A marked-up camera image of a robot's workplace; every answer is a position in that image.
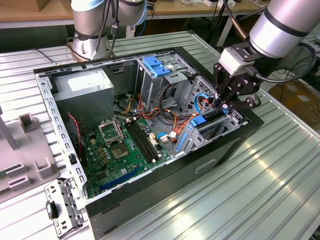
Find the aluminum workbench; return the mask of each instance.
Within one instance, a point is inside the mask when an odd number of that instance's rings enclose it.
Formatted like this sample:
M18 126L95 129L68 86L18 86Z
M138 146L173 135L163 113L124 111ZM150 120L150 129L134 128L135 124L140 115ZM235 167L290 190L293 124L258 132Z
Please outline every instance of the aluminum workbench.
M183 46L208 70L219 54L195 34L119 39L117 56ZM59 64L73 62L65 46L42 49ZM60 170L68 172L32 69L51 66L33 50L0 54L0 105L8 123L39 118ZM261 90L253 111L265 122L213 172L105 236L107 240L307 240L320 225L320 136ZM56 239L44 185L0 204L1 240ZM67 240L93 239L84 225Z

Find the red wire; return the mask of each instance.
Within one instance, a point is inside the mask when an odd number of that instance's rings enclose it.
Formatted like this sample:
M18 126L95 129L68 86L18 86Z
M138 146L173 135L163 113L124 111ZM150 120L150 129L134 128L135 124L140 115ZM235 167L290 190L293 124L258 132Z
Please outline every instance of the red wire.
M81 138L80 138L80 130L79 130L78 122L70 113L68 113L67 115L73 120L73 122L76 126L76 130L78 132L78 141L79 141L79 154L81 154Z

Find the metal bracket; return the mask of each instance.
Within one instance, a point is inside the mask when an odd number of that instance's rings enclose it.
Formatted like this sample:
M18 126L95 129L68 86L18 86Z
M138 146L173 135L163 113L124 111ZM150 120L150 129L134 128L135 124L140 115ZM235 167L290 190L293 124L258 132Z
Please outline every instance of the metal bracket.
M47 212L51 219L59 239L64 238L71 232L81 228L84 218L81 211L77 210L74 198L78 195L79 190L73 178L58 178L44 188L46 198L51 205L57 209L57 216L52 215L52 206Z

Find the chip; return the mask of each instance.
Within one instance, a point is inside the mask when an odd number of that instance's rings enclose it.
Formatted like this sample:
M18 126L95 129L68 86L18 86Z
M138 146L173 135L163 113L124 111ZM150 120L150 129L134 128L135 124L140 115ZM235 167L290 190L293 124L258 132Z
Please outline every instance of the chip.
M98 179L98 181L104 179L107 177L107 174L105 172L99 173L96 178Z

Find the blue pcie slot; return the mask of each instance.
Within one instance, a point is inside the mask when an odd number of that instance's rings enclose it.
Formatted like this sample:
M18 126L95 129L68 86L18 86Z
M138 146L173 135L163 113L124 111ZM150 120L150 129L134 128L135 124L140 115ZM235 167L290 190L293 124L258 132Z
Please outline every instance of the blue pcie slot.
M177 153L180 151L180 148L181 148L182 144L184 143L187 135L188 135L188 134L187 134L186 132L183 134L183 136L182 136L182 138L181 138L181 141L180 141L178 147L176 148Z
M127 173L127 174L115 179L115 180L112 180L111 182L108 182L108 183L100 186L99 187L100 191L112 188L113 186L132 178L134 175L136 175L136 173L137 173L139 168L140 167L137 167L135 170L133 170L133 171L131 171L131 172L129 172L129 173Z

